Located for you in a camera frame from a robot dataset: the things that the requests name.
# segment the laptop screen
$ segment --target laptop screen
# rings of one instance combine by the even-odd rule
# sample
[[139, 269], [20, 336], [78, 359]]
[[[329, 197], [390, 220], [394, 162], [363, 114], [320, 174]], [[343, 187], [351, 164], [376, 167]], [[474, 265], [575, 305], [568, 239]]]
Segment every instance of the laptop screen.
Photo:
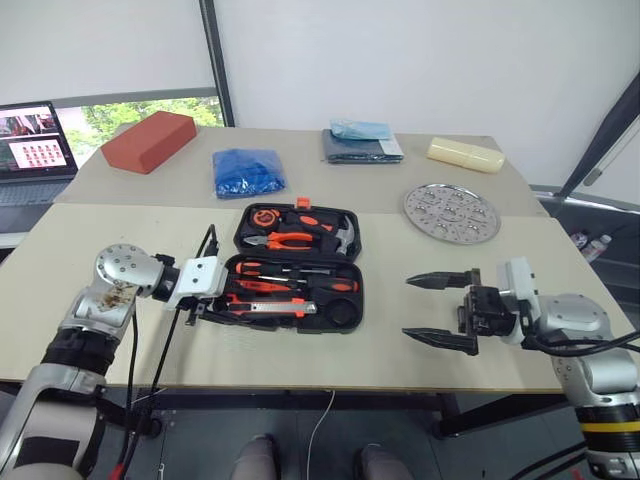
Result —
[[50, 102], [0, 106], [0, 181], [78, 171]]

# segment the grey folded cloth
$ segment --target grey folded cloth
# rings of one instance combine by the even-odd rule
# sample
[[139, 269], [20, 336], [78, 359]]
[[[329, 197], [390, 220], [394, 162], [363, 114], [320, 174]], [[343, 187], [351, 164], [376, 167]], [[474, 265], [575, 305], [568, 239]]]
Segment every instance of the grey folded cloth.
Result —
[[322, 130], [324, 154], [329, 163], [398, 163], [404, 158], [395, 137], [389, 140], [346, 140]]

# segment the white cable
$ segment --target white cable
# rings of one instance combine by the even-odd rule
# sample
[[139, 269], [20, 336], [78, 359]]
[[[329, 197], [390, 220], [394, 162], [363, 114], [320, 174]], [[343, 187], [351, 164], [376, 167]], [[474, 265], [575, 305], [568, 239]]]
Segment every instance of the white cable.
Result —
[[335, 398], [336, 398], [336, 391], [332, 390], [331, 391], [331, 400], [329, 400], [329, 405], [327, 405], [327, 409], [324, 411], [324, 413], [320, 417], [320, 420], [318, 420], [318, 423], [316, 423], [316, 426], [313, 429], [313, 432], [311, 432], [311, 439], [309, 440], [309, 450], [307, 451], [307, 480], [309, 480], [309, 467], [311, 466], [311, 445], [313, 445], [313, 437], [316, 436], [316, 431], [318, 430], [318, 427], [320, 426], [320, 424], [324, 420], [324, 417], [327, 416], [327, 413], [329, 413], [329, 410], [331, 410], [331, 405], [333, 405], [333, 400]]
[[155, 396], [155, 395], [157, 395], [157, 394], [159, 394], [161, 392], [164, 392], [165, 390], [168, 390], [168, 389], [169, 389], [169, 387], [161, 388], [160, 390], [158, 390], [155, 393], [151, 393], [149, 395], [145, 395], [144, 397], [137, 398], [133, 402], [131, 402], [131, 405], [133, 405], [134, 403], [138, 403], [139, 401], [144, 400], [145, 398], [153, 397], [153, 396]]

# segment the orange pliers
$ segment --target orange pliers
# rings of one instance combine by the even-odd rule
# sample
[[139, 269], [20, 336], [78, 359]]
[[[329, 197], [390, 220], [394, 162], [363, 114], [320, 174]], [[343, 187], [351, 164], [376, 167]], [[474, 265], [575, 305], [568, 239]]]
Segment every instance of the orange pliers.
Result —
[[284, 242], [298, 240], [303, 242], [312, 242], [313, 235], [303, 232], [291, 232], [291, 233], [270, 233], [269, 236], [256, 235], [253, 237], [247, 237], [244, 239], [249, 245], [266, 245], [269, 250], [310, 250], [311, 245], [307, 246], [294, 246], [287, 245]]

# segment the white wall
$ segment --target white wall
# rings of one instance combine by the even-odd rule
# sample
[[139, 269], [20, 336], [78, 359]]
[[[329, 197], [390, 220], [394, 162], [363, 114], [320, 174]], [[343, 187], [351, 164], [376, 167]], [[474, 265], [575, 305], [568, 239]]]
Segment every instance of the white wall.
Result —
[[640, 68], [638, 0], [216, 0], [244, 127], [496, 138], [562, 185]]
[[0, 7], [0, 104], [214, 85], [198, 0]]

